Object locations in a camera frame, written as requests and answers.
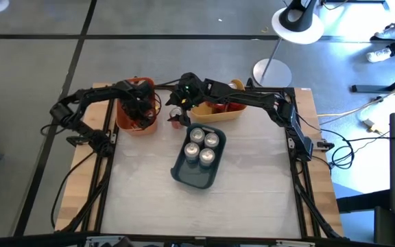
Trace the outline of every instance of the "white shoe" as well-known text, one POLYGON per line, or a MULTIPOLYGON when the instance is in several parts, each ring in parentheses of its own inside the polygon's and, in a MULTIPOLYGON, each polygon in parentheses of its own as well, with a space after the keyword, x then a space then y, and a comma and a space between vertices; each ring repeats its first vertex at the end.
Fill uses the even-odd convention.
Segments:
POLYGON ((377 38, 395 40, 395 27, 387 28, 374 34, 377 38))
POLYGON ((367 59, 370 62, 380 62, 391 58, 391 49, 384 48, 382 50, 367 53, 367 59))

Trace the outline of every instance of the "orange container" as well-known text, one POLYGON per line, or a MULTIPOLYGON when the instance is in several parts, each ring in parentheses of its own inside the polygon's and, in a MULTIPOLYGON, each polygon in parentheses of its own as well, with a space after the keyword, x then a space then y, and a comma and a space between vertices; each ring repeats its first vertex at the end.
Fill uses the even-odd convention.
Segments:
MULTIPOLYGON (((241 80, 235 79, 231 82, 235 83, 239 90, 245 90, 245 86, 243 83, 241 83, 241 80)), ((196 123, 211 123, 215 121, 232 120, 240 117, 245 109, 246 106, 243 106, 236 111, 216 113, 217 109, 208 106, 208 104, 204 102, 191 109, 191 118, 196 123)))
MULTIPOLYGON (((154 85, 154 81, 151 78, 131 78, 127 79, 129 82, 138 82, 142 80, 147 80, 152 86, 154 85)), ((154 108, 156 109, 156 100, 155 98, 152 99, 154 108)), ((156 131, 158 127, 158 120, 156 119, 155 116, 155 121, 146 129, 141 129, 141 128, 135 128, 132 126, 132 120, 129 118, 129 116, 126 115, 124 110, 122 109, 120 105, 119 100, 115 100, 115 104, 117 107, 117 125, 120 127, 120 129, 126 131, 128 134, 132 136, 141 136, 144 134, 152 134, 156 131)))

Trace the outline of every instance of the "floor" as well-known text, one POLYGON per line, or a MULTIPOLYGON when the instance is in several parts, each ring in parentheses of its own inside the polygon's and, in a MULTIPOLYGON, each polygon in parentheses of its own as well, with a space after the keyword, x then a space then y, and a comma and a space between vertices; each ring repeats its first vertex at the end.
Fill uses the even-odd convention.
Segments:
MULTIPOLYGON (((272 0, 103 0, 98 1, 89 28, 84 30, 87 34, 230 36, 219 40, 208 36, 195 40, 161 36, 87 39, 77 45, 77 36, 69 35, 80 34, 84 23, 89 23, 85 22, 89 6, 88 0, 23 0, 11 1, 0 13, 0 34, 7 34, 0 36, 0 152, 5 154, 0 161, 0 237, 11 235, 16 226, 45 141, 39 129, 51 121, 48 111, 62 87, 71 93, 94 82, 116 82, 135 75, 164 82, 189 71, 201 78, 245 82, 254 63, 268 57, 276 41, 229 38, 275 35, 270 13, 285 4, 272 0)), ((394 21, 395 6, 385 10, 381 4, 347 3, 332 11, 318 6, 315 12, 324 23, 324 38, 312 45, 283 41, 275 58, 291 69, 290 86, 312 88, 318 113, 351 110, 377 96, 350 93, 353 84, 395 81, 395 58, 369 64, 364 56, 387 44, 371 43, 369 38, 394 21)), ((385 121, 386 113, 395 111, 395 96, 363 114, 323 127, 348 138, 375 137, 360 120, 376 111, 379 121, 385 121)), ((25 234, 52 232, 49 212, 72 159, 73 148, 65 141, 70 134, 64 132, 54 140, 25 234)), ((336 137, 324 136, 342 145, 336 137)), ((333 170, 333 182, 363 193, 388 188, 387 151, 387 141, 368 145, 357 154, 351 169, 333 170), (373 169, 377 178, 371 176, 373 169)))

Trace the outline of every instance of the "tray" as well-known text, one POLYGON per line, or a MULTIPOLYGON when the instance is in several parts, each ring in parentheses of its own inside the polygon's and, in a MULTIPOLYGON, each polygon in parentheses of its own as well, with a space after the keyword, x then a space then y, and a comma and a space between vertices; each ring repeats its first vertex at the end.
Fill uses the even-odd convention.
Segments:
POLYGON ((178 159, 176 159, 175 166, 170 169, 171 176, 178 182, 190 185, 198 189, 209 188, 216 178, 217 168, 219 168, 220 159, 222 153, 224 152, 224 147, 226 143, 225 134, 216 128, 206 126, 200 123, 193 123, 187 128, 187 135, 185 137, 184 143, 180 149, 178 159), (204 130, 205 134, 214 132, 219 136, 219 145, 214 150, 216 158, 213 161, 213 165, 209 169, 202 169, 198 163, 190 164, 185 159, 184 148, 185 145, 190 142, 190 132, 194 128, 201 128, 204 130))

